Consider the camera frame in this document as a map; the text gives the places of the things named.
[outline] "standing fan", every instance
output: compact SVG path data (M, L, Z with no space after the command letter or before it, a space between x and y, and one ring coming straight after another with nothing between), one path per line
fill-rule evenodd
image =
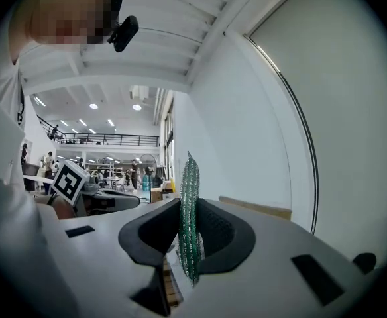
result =
M140 160L138 162L138 167L140 169L140 172L143 172L145 169L145 174L148 176L148 183L149 183L149 202L152 201L152 194L151 189L153 187L153 181L155 179L155 173L156 173L156 160L153 155L146 153L143 154L140 157Z

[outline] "wooden board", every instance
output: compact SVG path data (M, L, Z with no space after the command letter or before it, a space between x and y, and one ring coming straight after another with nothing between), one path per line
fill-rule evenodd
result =
M250 209L252 211L265 213L267 215L274 215L276 217L286 219L289 221L291 220L292 211L290 209L279 209L277 207L257 205L253 203L247 203L246 201L236 200L233 198L223 197L223 196L219 197L219 201L229 205L240 206L240 207L243 207L244 209Z
M164 258L163 265L164 287L166 289L167 302L170 306L170 309L173 309L179 306L182 295L180 294L179 289L174 286L174 283L172 281L172 271L170 266L168 265L166 258Z

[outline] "window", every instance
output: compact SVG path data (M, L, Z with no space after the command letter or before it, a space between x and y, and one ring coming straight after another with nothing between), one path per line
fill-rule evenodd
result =
M168 110L164 124L164 160L166 163L166 176L169 180L174 178L174 140L173 140L173 102Z

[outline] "black metal railing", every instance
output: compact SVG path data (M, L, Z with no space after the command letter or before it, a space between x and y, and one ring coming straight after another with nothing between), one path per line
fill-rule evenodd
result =
M54 126L39 117L40 124L50 140L60 144L86 144L86 145L120 145L120 146L149 146L158 147L157 136L103 134L103 133L52 133Z

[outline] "white ceiling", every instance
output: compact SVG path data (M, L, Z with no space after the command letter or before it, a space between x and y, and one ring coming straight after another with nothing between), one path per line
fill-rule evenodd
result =
M152 123L157 88L188 91L201 63L246 1L123 0L119 21L135 15L140 27L124 52L116 53L108 43L75 52L31 44L20 58L24 93L46 104L34 103L45 120L62 119L71 122L70 127L83 119L104 133L111 130L104 127L110 118L117 127L127 119ZM135 85L150 87L148 95L131 100ZM91 112L90 103L99 109ZM142 111L132 110L135 103Z

